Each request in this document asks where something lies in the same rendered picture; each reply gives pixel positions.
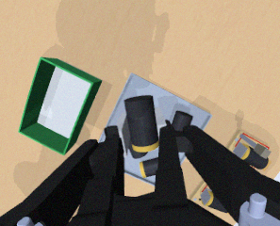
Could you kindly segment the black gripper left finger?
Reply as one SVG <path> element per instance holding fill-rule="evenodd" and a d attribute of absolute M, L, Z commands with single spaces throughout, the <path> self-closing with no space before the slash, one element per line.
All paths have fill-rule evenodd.
<path fill-rule="evenodd" d="M 85 141 L 2 215 L 0 226 L 65 226 L 70 219 L 69 226 L 111 226 L 113 198 L 124 196 L 124 158 L 130 140 L 126 113 L 104 132 L 105 141 Z"/>

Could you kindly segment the black battery with gold end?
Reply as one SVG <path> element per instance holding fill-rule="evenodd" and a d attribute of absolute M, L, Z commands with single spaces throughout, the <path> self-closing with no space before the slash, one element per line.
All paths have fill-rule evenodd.
<path fill-rule="evenodd" d="M 174 127 L 174 130 L 183 131 L 183 127 L 190 125 L 192 119 L 193 116 L 191 114 L 177 110 L 173 118 L 172 126 Z"/>
<path fill-rule="evenodd" d="M 228 213 L 225 208 L 222 206 L 222 204 L 220 203 L 220 201 L 217 199 L 217 197 L 213 194 L 212 191 L 208 190 L 208 193 L 210 195 L 210 200 L 206 203 L 206 206 L 216 209 L 218 211 L 224 212 L 224 213 Z"/>
<path fill-rule="evenodd" d="M 148 152 L 140 153 L 140 152 L 134 151 L 134 150 L 132 149 L 131 138 L 130 138 L 130 140 L 129 140 L 128 149 L 129 149 L 129 151 L 131 152 L 132 157 L 135 158 L 135 159 L 142 158 L 142 157 L 144 157 L 145 155 L 148 154 Z"/>
<path fill-rule="evenodd" d="M 258 155 L 255 151 L 254 148 L 246 145 L 245 143 L 241 143 L 244 145 L 248 150 L 246 153 L 243 155 L 241 158 L 243 161 L 245 161 L 247 164 L 259 169 L 263 170 L 264 168 L 267 167 L 269 158 L 265 159 L 262 156 Z"/>
<path fill-rule="evenodd" d="M 156 170 L 158 166 L 158 157 L 141 161 L 140 162 L 140 172 L 143 178 L 156 175 Z"/>
<path fill-rule="evenodd" d="M 124 100 L 133 150 L 151 152 L 158 147 L 153 95 L 141 95 Z"/>

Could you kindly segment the green open-top box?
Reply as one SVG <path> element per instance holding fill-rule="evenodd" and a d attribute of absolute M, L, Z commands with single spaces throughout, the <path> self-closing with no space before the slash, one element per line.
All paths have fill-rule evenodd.
<path fill-rule="evenodd" d="M 40 57 L 18 132 L 65 155 L 77 142 L 102 81 L 58 58 Z"/>

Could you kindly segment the light blue tray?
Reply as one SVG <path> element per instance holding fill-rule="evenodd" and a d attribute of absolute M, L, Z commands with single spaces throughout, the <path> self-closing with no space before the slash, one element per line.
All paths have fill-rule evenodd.
<path fill-rule="evenodd" d="M 153 95 L 154 105 L 160 107 L 163 113 L 164 119 L 170 121 L 172 124 L 175 112 L 183 111 L 193 116 L 192 125 L 196 125 L 205 130 L 207 124 L 213 115 L 204 111 L 200 107 L 193 105 L 186 100 L 168 92 L 166 89 L 163 89 L 133 73 L 131 73 L 124 85 L 122 93 L 113 108 L 113 111 L 107 121 L 106 127 L 110 125 L 115 125 L 119 119 L 121 113 L 125 112 L 124 100 L 141 96 L 141 95 Z M 205 112 L 205 113 L 204 113 Z M 140 173 L 140 162 L 157 158 L 158 157 L 158 147 L 151 152 L 148 152 L 142 158 L 134 159 L 132 158 L 131 153 L 128 150 L 127 157 L 125 158 L 125 167 L 124 173 L 132 176 L 136 179 L 143 181 L 151 186 L 155 186 L 156 176 L 150 176 L 142 178 Z"/>

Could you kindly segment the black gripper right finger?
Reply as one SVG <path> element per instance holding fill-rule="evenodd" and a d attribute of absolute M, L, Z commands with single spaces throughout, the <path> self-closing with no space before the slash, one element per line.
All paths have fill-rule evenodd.
<path fill-rule="evenodd" d="M 159 147 L 150 226 L 192 226 L 178 152 L 185 153 L 239 226 L 280 226 L 280 182 L 258 172 L 199 127 L 175 131 L 160 107 L 155 114 Z"/>

